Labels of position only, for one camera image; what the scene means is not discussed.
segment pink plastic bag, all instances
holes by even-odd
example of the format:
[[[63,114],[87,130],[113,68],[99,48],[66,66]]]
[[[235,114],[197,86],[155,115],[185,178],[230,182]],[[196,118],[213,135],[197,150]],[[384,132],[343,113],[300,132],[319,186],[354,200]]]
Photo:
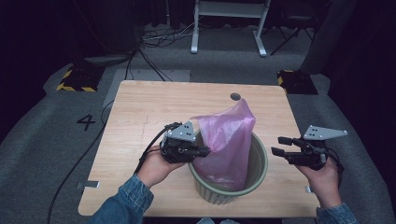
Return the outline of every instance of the pink plastic bag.
[[[198,175],[205,181],[239,191],[245,186],[251,133],[256,119],[241,99],[226,111],[197,116],[205,146],[210,154],[193,161]]]

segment stand leg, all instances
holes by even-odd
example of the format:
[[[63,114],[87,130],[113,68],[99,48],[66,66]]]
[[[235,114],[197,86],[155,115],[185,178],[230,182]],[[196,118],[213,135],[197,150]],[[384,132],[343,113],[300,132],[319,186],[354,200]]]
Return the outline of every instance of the stand leg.
[[[254,39],[256,40],[257,48],[259,49],[259,53],[262,57],[267,56],[267,52],[265,51],[264,45],[262,44],[262,27],[264,26],[265,18],[267,17],[268,8],[270,6],[271,0],[266,0],[262,9],[262,17],[260,18],[259,30],[253,31]]]
[[[191,53],[198,52],[198,22],[199,22],[199,0],[195,0],[194,10],[194,33],[192,34]]]

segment cable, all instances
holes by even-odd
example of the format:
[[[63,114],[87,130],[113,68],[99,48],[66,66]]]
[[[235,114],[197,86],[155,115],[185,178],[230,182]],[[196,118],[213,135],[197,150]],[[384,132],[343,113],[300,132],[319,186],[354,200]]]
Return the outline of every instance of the cable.
[[[132,76],[132,79],[131,79],[131,80],[134,80],[134,74],[132,73],[131,69],[129,69],[129,73],[130,73],[131,76]]]
[[[66,177],[64,178],[64,180],[62,181],[61,185],[58,187],[58,189],[55,192],[55,195],[52,198],[51,204],[49,206],[49,212],[48,212],[48,216],[47,216],[47,224],[50,224],[50,215],[52,213],[52,209],[53,209],[53,205],[55,205],[55,201],[56,198],[59,195],[59,192],[61,191],[62,187],[64,186],[64,183],[66,182],[66,180],[69,178],[69,176],[74,172],[74,170],[76,169],[76,167],[78,166],[78,164],[82,161],[82,159],[85,157],[85,155],[87,155],[87,153],[91,150],[91,148],[93,147],[93,145],[95,144],[95,142],[99,139],[100,135],[102,134],[103,130],[105,129],[106,124],[103,125],[102,129],[100,130],[99,134],[96,135],[96,137],[93,139],[93,141],[91,142],[90,146],[85,150],[85,152],[82,154],[82,156],[78,159],[78,161],[75,163],[75,165],[73,166],[73,168],[69,171],[69,173],[66,175]]]
[[[183,39],[184,37],[186,37],[186,36],[188,36],[188,35],[192,35],[193,33],[187,33],[187,34],[184,35],[184,32],[186,32],[186,31],[191,31],[191,30],[192,30],[191,27],[192,27],[193,25],[194,25],[194,22],[191,23],[190,25],[186,26],[183,30],[181,30],[181,31],[174,31],[174,32],[171,33],[171,34],[166,34],[166,32],[168,31],[168,29],[166,29],[165,32],[163,32],[162,35],[151,35],[151,33],[157,34],[157,31],[148,31],[148,32],[146,33],[146,34],[149,34],[148,37],[145,38],[145,37],[144,37],[145,35],[143,35],[143,42],[144,42],[144,45],[145,45],[146,47],[148,47],[148,48],[157,48],[157,47],[159,47],[159,48],[164,48],[164,47],[167,47],[167,46],[169,46],[169,45],[175,43],[177,40]],[[155,40],[155,39],[158,39],[158,43],[157,43],[157,44],[148,43],[149,40]],[[163,43],[165,40],[171,41],[171,42],[168,43],[168,44],[166,44],[166,45],[161,45],[161,43]]]
[[[181,123],[177,123],[177,122],[174,122],[174,123],[165,125],[165,127],[163,128],[163,130],[160,131],[160,132],[157,134],[157,136],[155,136],[155,137],[152,139],[152,141],[148,144],[148,146],[146,147],[145,151],[144,151],[143,154],[142,154],[142,157],[140,157],[140,159],[139,159],[139,163],[137,164],[136,169],[134,170],[134,174],[137,174],[137,173],[139,172],[140,168],[142,168],[142,165],[143,165],[143,163],[145,162],[147,155],[150,153],[149,150],[151,149],[152,145],[154,145],[154,143],[158,140],[158,138],[160,138],[161,135],[163,135],[163,133],[167,132],[168,130],[174,130],[175,128],[177,128],[177,127],[180,126],[180,125],[181,125]]]
[[[131,60],[132,58],[129,59],[128,64],[126,65],[126,70],[125,70],[125,77],[124,80],[126,80],[128,78],[128,69],[129,69],[129,65],[131,64]]]
[[[74,170],[76,169],[76,167],[79,165],[79,163],[82,161],[82,159],[84,159],[84,157],[88,154],[88,152],[91,150],[91,148],[93,147],[93,145],[96,143],[96,141],[99,139],[100,135],[102,134],[102,132],[105,130],[105,127],[107,125],[107,121],[103,120],[103,115],[105,112],[105,109],[111,105],[112,103],[114,103],[114,100],[110,101],[110,103],[108,103],[103,109],[102,109],[102,113],[101,113],[101,121],[103,124],[102,129],[99,131],[99,133],[96,135],[96,137],[93,139],[93,141],[91,142],[90,146],[84,151],[84,153],[81,155],[81,157],[78,159],[78,161],[74,164],[74,166],[72,167],[72,169],[69,171],[69,173],[66,175],[66,177],[64,178],[64,180],[62,181],[61,185],[58,187],[58,189],[55,192],[55,195],[52,198],[51,204],[49,206],[49,212],[47,215],[47,224],[50,224],[50,217],[52,214],[52,209],[53,209],[53,205],[55,205],[55,201],[56,198],[59,195],[59,192],[61,191],[62,187],[64,186],[64,183],[67,181],[67,179],[70,177],[70,175],[74,172]]]
[[[338,156],[337,152],[329,147],[326,147],[329,150],[326,154],[335,161],[335,166],[337,166],[337,173],[338,173],[338,188],[341,187],[341,183],[343,182],[343,172],[345,170],[343,164],[340,161],[340,157]]]
[[[148,65],[158,74],[158,76],[163,80],[163,81],[165,81],[165,79],[163,78],[163,76],[160,74],[160,73],[162,73],[165,77],[167,77],[170,81],[173,81],[169,76],[167,76],[164,72],[162,72],[161,70],[159,70],[158,68],[157,68],[157,66],[152,62],[152,61],[150,61],[149,60],[149,57],[145,54],[145,53],[143,53],[143,51],[142,50],[140,50],[140,54],[142,55],[142,57],[143,57],[143,59],[146,61],[146,63],[148,63]]]
[[[148,151],[148,153],[153,152],[153,151],[159,151],[159,150],[160,149],[153,149],[153,150]]]

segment printed number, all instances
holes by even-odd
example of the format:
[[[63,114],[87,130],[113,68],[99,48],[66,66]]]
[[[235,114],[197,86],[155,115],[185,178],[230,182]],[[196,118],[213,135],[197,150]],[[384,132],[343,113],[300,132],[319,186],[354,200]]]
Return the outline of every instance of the printed number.
[[[92,121],[92,115],[89,114],[89,115],[85,116],[84,118],[79,119],[79,120],[77,121],[77,123],[83,123],[83,124],[85,124],[85,129],[84,129],[84,131],[87,131],[87,130],[88,130],[88,127],[90,126],[90,124],[95,123],[95,121]]]

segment table top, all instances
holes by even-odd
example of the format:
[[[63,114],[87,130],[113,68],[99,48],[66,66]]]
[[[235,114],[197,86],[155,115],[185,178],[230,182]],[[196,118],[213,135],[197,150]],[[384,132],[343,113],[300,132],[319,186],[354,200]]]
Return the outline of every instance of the table top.
[[[88,178],[100,181],[100,187],[84,189],[79,213],[92,215],[108,197],[117,193],[119,186],[133,175],[144,149],[164,125],[224,111],[236,104],[230,97],[234,92],[247,101],[256,118],[253,132],[267,151],[268,171],[263,182],[231,203],[215,205],[199,196],[191,171],[185,165],[151,188],[155,197],[145,216],[314,217],[318,200],[315,194],[305,192],[306,178],[271,152],[271,147],[299,151],[297,147],[277,142],[279,136],[300,136],[282,88],[156,81],[121,82]],[[199,130],[196,120],[192,124],[195,131]]]

